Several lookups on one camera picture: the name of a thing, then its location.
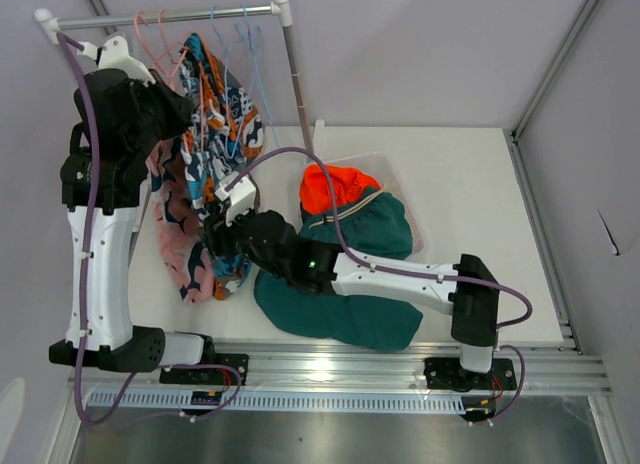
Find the blue patterned shorts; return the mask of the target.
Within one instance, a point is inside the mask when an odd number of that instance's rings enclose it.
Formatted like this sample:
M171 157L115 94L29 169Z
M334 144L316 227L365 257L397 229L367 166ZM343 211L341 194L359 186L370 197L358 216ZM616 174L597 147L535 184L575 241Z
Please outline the blue patterned shorts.
M229 124L223 96L224 63L197 33L189 35L184 47L187 50L188 86L194 90L196 110L190 127L181 137L181 154L192 209L200 221L202 240L205 219L222 211L222 204L214 195L216 185L230 173L246 168L261 154L264 125L249 93L229 72L229 96L239 142L236 158L227 158L224 144ZM244 284L252 264L242 256L214 259L205 244L204 247L214 275L212 298L225 300Z

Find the orange shorts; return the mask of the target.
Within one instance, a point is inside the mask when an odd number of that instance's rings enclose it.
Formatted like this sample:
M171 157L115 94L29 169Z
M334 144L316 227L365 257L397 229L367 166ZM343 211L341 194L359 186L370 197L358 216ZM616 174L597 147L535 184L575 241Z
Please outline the orange shorts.
M381 189L374 177L357 168L327 165L326 169L338 207L358 201L368 189ZM313 164L305 169L299 187L299 198L302 209L310 215L322 214L332 208L329 183L319 165Z

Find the teal shorts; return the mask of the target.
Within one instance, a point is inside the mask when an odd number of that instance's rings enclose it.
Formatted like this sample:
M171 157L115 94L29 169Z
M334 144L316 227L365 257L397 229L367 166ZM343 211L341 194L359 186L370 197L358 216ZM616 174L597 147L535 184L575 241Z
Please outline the teal shorts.
M330 244L345 243L363 260L378 256L404 260L413 239L401 201L386 191L368 189L355 203L338 208L339 223L327 211L304 218L299 235ZM372 272L341 253L337 279L329 292L311 295L261 271L254 284L258 307L278 329L296 336L336 341L381 352L404 350L423 314L406 299L412 284L393 284L393 276Z

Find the blue wire hanger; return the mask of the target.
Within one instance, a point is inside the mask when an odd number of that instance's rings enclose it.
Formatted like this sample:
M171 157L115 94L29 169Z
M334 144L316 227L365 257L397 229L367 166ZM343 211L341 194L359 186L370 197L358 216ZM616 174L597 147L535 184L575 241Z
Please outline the blue wire hanger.
M224 155L227 158L235 159L238 151L238 142L239 137L237 135L236 127L235 127L235 119L233 116L233 110L231 105L231 99L229 96L229 62L233 52L234 47L237 44L242 43L242 39L235 39L233 41L226 42L223 38L221 32L216 27L216 17L215 11L217 10L217 6L213 5L210 10L210 20L211 26L216 34L219 44L222 47L223 55L224 55L224 64L223 64L223 96L224 96L224 104L226 109L226 118L229 124L229 134L225 138L224 144Z
M261 61L264 44L262 28L259 25L253 25L249 10L246 6L242 6L241 17L243 19L243 25L237 24L236 31L240 37L241 44L245 48L245 53L251 67L250 88L257 86L259 97L266 114L267 124L273 135L274 144L277 148L280 148L281 142L279 134L272 119L270 103L262 77Z

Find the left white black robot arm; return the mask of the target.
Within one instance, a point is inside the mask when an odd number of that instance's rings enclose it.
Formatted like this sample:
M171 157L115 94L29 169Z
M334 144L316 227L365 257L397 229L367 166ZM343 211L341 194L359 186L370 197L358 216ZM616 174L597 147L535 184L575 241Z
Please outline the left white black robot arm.
M81 75L74 102L81 121L60 170L72 233L72 311L49 360L119 373L182 365L192 382L207 383L217 360L205 352L205 337L137 326L128 302L146 160L160 141L187 129L192 106L158 77L144 82L119 69Z

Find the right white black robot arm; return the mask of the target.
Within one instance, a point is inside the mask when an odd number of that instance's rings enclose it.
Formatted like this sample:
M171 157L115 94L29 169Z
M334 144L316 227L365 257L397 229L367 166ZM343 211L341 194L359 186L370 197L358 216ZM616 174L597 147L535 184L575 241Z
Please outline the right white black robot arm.
M432 267L377 257L304 238L275 211L210 216L202 239L215 256L240 255L303 294L373 296L448 315L460 346L458 379L475 388L492 376L499 288L473 255Z

